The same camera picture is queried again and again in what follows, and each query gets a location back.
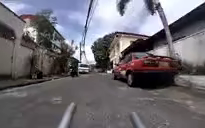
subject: tree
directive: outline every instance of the tree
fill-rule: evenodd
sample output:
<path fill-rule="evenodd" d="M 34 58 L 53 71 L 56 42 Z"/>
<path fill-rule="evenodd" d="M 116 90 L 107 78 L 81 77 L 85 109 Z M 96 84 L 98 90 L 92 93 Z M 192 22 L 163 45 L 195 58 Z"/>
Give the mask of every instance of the tree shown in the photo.
<path fill-rule="evenodd" d="M 61 55 L 58 58 L 58 63 L 60 65 L 60 68 L 62 69 L 61 72 L 67 73 L 68 72 L 68 64 L 70 58 L 75 54 L 76 48 L 73 49 L 72 46 L 69 46 L 67 43 L 62 42 L 61 43 Z"/>
<path fill-rule="evenodd" d="M 36 13 L 36 18 L 32 22 L 32 26 L 37 29 L 39 44 L 46 48 L 51 48 L 51 40 L 54 38 L 54 26 L 57 24 L 57 18 L 53 16 L 51 9 L 43 9 Z"/>
<path fill-rule="evenodd" d="M 104 37 L 97 39 L 91 47 L 96 65 L 103 70 L 109 68 L 109 47 L 113 39 L 114 33 L 107 34 Z"/>
<path fill-rule="evenodd" d="M 129 2 L 130 2 L 130 0 L 120 0 L 118 2 L 117 9 L 118 9 L 121 16 L 124 15 L 125 10 L 126 10 L 126 6 Z M 173 58 L 176 58 L 175 50 L 174 50 L 174 46 L 173 46 L 173 40 L 172 40 L 172 36 L 171 36 L 170 29 L 168 26 L 167 18 L 165 16 L 164 10 L 163 10 L 159 0 L 144 0 L 144 2 L 146 4 L 148 11 L 151 13 L 151 15 L 154 15 L 155 11 L 158 12 L 160 19 L 163 23 L 165 33 L 166 33 L 169 55 Z"/>

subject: street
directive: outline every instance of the street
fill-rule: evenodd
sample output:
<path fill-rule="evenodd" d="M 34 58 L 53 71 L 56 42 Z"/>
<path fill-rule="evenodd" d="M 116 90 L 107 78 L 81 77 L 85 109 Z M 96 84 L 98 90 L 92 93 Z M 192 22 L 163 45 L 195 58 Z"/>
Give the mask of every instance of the street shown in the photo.
<path fill-rule="evenodd" d="M 131 112 L 148 128 L 205 128 L 204 91 L 130 88 L 108 74 L 0 92 L 0 128 L 57 128 L 71 102 L 77 104 L 71 128 L 132 128 Z"/>

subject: car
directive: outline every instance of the car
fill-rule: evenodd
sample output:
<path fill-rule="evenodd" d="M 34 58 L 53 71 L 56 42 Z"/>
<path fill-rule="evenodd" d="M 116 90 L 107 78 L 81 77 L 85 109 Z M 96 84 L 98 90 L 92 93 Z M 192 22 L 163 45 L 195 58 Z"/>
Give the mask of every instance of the car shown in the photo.
<path fill-rule="evenodd" d="M 165 74 L 171 79 L 178 73 L 178 61 L 167 56 L 135 52 L 123 57 L 113 70 L 113 79 L 126 79 L 132 87 L 144 76 Z"/>
<path fill-rule="evenodd" d="M 78 70 L 79 70 L 79 73 L 89 73 L 90 66 L 88 64 L 79 64 Z"/>

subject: license plate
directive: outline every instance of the license plate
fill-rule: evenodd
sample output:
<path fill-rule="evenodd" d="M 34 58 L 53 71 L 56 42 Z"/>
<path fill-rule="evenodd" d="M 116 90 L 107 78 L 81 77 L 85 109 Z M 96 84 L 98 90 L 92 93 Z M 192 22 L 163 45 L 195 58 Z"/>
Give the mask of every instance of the license plate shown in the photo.
<path fill-rule="evenodd" d="M 169 67 L 168 62 L 159 62 L 159 67 Z"/>

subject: white car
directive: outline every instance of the white car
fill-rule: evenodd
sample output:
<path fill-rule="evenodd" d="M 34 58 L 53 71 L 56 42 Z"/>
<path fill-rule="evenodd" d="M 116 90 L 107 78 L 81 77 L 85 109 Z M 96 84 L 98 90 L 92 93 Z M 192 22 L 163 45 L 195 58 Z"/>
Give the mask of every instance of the white car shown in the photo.
<path fill-rule="evenodd" d="M 79 64 L 78 70 L 79 73 L 89 73 L 90 66 L 88 64 Z"/>

